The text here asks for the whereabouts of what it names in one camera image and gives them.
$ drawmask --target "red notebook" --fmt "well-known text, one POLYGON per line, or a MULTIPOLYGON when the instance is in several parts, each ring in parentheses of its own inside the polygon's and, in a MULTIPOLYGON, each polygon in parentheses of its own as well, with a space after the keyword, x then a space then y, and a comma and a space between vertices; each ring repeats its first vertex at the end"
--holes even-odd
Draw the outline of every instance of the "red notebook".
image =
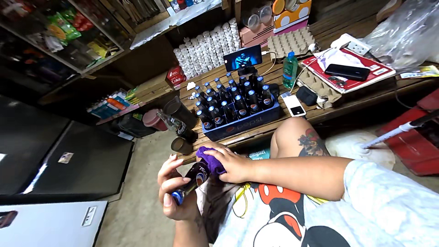
POLYGON ((375 62, 374 60, 364 58, 356 53, 349 51, 348 49, 343 48, 341 49, 341 51, 358 58, 364 66, 368 67, 371 70, 369 76, 365 81, 347 80, 345 82, 341 82, 336 78, 334 78, 334 80, 330 80, 329 78, 333 76, 324 73, 317 61, 315 61, 316 57, 307 58, 303 60, 302 64, 341 94, 349 93, 375 82, 392 77, 396 73, 394 69, 387 67, 381 63, 375 62))

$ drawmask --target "blue bottle cap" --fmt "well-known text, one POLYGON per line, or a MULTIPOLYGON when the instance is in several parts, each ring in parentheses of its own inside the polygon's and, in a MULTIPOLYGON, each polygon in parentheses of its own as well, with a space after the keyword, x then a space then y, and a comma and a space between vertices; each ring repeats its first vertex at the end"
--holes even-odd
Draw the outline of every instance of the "blue bottle cap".
POLYGON ((181 205, 183 203, 183 195, 178 191, 172 192, 171 196, 176 200, 177 205, 181 205))

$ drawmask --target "pepsi crate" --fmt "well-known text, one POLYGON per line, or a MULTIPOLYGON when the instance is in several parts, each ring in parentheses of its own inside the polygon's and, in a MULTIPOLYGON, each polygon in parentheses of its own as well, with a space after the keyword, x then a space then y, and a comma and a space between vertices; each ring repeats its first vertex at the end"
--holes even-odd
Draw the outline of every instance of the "pepsi crate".
MULTIPOLYGON (((273 107, 250 115, 243 119, 238 119, 236 121, 227 123, 223 126, 211 130, 206 130, 204 128, 204 125, 202 124, 201 126, 203 128, 203 134, 207 136, 207 138, 209 138, 211 141, 216 142, 231 135, 257 127, 259 125, 275 121, 280 118, 280 106, 277 100, 275 100, 275 98, 273 97, 273 95, 271 95, 271 100, 274 101, 273 107)), ((229 105, 232 106, 232 108, 235 109, 236 114, 238 114, 234 103, 230 103, 229 105)))

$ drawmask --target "black refrigerator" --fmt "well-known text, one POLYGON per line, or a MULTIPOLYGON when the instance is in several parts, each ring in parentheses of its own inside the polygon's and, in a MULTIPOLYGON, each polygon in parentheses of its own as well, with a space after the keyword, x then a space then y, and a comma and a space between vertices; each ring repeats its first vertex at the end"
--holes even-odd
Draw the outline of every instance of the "black refrigerator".
POLYGON ((117 194, 134 142, 0 95, 0 204, 117 194))

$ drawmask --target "white t-shirt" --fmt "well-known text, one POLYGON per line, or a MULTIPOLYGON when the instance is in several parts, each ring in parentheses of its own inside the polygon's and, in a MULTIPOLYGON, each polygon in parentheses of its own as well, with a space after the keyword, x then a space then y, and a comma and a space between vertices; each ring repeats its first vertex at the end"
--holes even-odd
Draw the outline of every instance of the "white t-shirt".
POLYGON ((375 163, 355 160, 344 199, 327 202, 247 183, 214 247, 439 246, 439 194, 375 163))

